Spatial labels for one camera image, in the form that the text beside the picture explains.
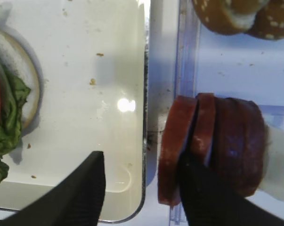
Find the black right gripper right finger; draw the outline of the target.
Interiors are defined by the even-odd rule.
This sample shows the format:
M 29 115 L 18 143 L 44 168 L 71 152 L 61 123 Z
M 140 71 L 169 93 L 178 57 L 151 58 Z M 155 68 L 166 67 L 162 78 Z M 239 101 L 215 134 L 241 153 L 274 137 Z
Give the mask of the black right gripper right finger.
M 225 186 L 189 151 L 179 158 L 178 179 L 190 226 L 284 226 L 284 220 Z

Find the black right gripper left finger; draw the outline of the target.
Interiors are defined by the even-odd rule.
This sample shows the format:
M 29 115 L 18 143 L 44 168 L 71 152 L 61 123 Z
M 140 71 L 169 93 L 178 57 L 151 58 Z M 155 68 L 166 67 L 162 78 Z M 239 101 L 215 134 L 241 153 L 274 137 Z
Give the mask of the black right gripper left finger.
M 105 198 L 102 151 L 93 151 L 59 185 L 0 226 L 96 226 Z

